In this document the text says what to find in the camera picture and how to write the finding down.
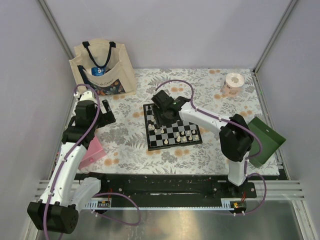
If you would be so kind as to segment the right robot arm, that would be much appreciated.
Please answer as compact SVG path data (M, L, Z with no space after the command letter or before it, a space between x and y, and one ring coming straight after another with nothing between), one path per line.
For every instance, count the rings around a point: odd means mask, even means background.
M216 115L195 107L191 99L179 96L176 99L161 90L152 98L153 116L158 126L168 126L178 121L190 122L218 134L220 149L229 160L228 165L228 194L239 198L246 191L245 158L249 156L253 133L244 118L235 114L232 117Z

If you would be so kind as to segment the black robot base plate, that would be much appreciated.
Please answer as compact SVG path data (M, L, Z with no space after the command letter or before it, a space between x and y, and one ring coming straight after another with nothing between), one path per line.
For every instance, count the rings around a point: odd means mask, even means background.
M130 207L123 197L131 198L139 208L192 208L220 207L222 199L255 199L254 183L245 181L241 186L231 184L226 176L179 174L111 174L78 173L75 180L98 178L100 193L108 193L113 208Z

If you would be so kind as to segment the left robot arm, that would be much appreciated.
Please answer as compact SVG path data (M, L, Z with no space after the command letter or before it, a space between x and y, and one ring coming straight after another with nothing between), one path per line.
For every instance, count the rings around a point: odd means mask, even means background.
M72 185L78 167L95 138L95 130L116 121L107 100L102 107L92 100L80 100L75 115L62 135L62 145L51 179L37 202L30 202L27 213L38 230L71 234L79 213L95 195L107 195L109 186L100 178L88 177L75 190Z

